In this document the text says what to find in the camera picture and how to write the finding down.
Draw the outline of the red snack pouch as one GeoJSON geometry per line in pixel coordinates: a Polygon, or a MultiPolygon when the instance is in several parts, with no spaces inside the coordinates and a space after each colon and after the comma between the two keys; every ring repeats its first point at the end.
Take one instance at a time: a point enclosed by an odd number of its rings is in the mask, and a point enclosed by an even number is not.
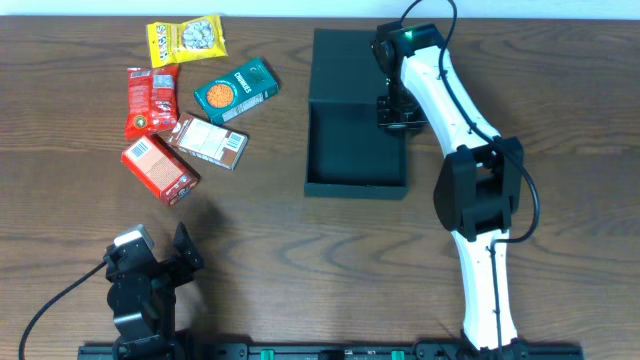
{"type": "Polygon", "coordinates": [[[178,120],[176,80],[178,65],[128,68],[127,141],[172,130],[178,120]]]}

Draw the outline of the teal cookie box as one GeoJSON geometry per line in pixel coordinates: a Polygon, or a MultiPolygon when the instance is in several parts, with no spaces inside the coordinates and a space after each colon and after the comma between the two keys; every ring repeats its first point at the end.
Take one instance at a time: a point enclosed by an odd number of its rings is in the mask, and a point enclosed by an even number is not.
{"type": "Polygon", "coordinates": [[[279,93],[279,84],[257,57],[194,92],[211,123],[224,125],[231,119],[279,93]]]}

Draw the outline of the yellow candy pouch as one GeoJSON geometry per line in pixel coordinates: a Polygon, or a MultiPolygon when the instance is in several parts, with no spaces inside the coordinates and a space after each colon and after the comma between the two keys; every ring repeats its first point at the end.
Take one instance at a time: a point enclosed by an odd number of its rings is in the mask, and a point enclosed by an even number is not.
{"type": "Polygon", "coordinates": [[[219,15],[146,26],[153,68],[228,55],[219,15]]]}

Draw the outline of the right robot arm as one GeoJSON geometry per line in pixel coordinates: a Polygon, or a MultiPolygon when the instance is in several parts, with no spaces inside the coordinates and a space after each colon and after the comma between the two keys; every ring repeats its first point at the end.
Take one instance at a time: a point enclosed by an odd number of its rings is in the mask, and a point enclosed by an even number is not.
{"type": "Polygon", "coordinates": [[[371,48],[386,77],[387,92],[376,103],[379,127],[430,125],[440,144],[444,163],[433,202],[461,261],[462,333],[474,355],[498,358],[517,338],[506,250],[519,206],[522,146],[516,138],[503,138],[479,112],[435,25],[380,25],[371,48]]]}

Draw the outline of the black gift box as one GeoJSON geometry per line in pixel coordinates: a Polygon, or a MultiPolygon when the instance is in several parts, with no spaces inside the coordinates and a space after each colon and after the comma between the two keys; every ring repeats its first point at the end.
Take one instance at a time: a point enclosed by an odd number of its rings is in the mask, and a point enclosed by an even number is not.
{"type": "Polygon", "coordinates": [[[374,31],[314,31],[304,193],[400,200],[409,190],[403,132],[378,126],[386,77],[370,47],[374,31]]]}

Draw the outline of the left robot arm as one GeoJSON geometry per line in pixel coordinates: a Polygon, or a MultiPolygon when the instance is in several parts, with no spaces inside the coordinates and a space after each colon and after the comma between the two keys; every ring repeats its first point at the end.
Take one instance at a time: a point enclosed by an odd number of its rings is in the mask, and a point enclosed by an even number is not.
{"type": "Polygon", "coordinates": [[[115,359],[194,359],[193,341],[175,325],[176,289],[194,280],[204,260],[186,226],[173,238],[176,253],[159,261],[144,225],[122,232],[107,247],[105,278],[111,283],[107,303],[119,337],[115,359]]]}

